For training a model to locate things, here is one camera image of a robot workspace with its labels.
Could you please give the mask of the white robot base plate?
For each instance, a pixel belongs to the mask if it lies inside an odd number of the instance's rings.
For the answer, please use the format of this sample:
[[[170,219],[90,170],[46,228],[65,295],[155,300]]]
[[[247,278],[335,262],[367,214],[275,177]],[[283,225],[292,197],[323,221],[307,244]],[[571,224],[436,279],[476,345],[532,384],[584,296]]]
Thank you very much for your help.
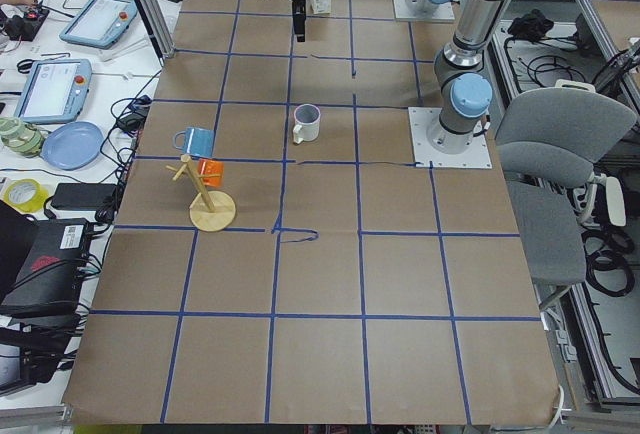
[[[409,107],[414,163],[425,168],[491,169],[482,122],[457,135],[440,125],[440,108]]]

